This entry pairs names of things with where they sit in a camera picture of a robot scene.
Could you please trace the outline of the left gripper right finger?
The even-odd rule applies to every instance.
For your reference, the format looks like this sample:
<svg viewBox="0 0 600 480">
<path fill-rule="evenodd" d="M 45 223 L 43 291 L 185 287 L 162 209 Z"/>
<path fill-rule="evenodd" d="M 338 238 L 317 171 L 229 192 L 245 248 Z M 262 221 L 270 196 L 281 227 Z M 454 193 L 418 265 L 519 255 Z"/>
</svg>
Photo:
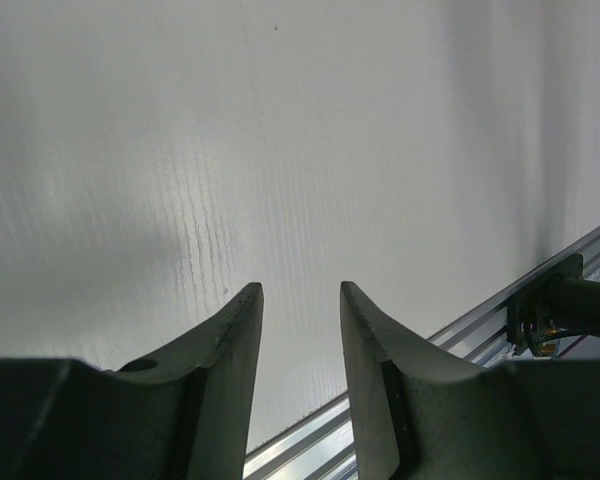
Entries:
<svg viewBox="0 0 600 480">
<path fill-rule="evenodd" d="M 354 283 L 341 335 L 363 479 L 600 479 L 600 360 L 485 368 L 407 329 Z"/>
</svg>

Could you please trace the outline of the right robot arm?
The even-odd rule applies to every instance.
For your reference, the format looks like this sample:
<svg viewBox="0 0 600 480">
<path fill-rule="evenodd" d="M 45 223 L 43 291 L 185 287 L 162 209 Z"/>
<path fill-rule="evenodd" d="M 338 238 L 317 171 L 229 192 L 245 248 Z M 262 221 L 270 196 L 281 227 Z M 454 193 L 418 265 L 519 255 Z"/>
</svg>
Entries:
<svg viewBox="0 0 600 480">
<path fill-rule="evenodd" d="M 600 282 L 559 279 L 549 293 L 547 304 L 554 328 L 600 338 Z"/>
</svg>

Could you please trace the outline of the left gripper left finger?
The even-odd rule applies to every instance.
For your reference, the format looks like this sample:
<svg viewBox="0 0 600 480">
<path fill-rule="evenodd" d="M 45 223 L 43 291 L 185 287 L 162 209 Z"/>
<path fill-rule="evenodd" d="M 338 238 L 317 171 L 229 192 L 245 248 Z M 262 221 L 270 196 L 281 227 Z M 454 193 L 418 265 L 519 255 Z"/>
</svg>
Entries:
<svg viewBox="0 0 600 480">
<path fill-rule="evenodd" d="M 0 359 L 0 479 L 239 479 L 264 295 L 117 371 L 72 358 Z"/>
</svg>

